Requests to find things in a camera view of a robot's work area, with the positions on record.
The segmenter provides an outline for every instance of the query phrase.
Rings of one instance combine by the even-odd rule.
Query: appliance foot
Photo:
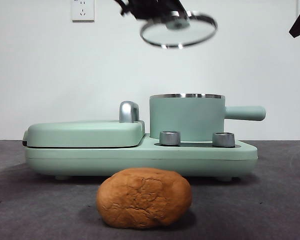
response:
[[[55,180],[64,181],[64,180],[69,180],[71,176],[55,176],[54,178]]]
[[[217,176],[217,177],[215,177],[215,179],[217,179],[220,182],[231,182],[232,181],[231,176]]]

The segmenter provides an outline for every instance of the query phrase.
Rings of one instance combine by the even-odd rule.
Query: mint green saucepan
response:
[[[211,141],[213,133],[224,132],[225,119],[262,121],[262,106],[225,106],[225,96],[175,93],[150,97],[150,137],[162,131],[178,131],[181,141]]]

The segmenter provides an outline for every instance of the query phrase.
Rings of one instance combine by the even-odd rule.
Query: gray table surface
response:
[[[0,141],[0,240],[300,240],[300,141],[247,141],[258,148],[252,174],[232,182],[188,177],[189,211],[169,227],[105,225],[95,195],[105,177],[57,181],[33,172],[21,141]]]

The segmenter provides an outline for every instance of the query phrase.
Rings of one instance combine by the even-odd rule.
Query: silver knob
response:
[[[178,146],[181,142],[179,131],[161,131],[159,142],[164,146]]]
[[[222,148],[233,148],[235,146],[235,135],[231,132],[215,132],[212,135],[212,145]]]

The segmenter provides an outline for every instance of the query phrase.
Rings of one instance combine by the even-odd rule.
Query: robotic arm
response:
[[[115,0],[122,8],[121,15],[130,12],[136,19],[149,20],[168,15],[177,11],[186,15],[186,10],[179,0]]]

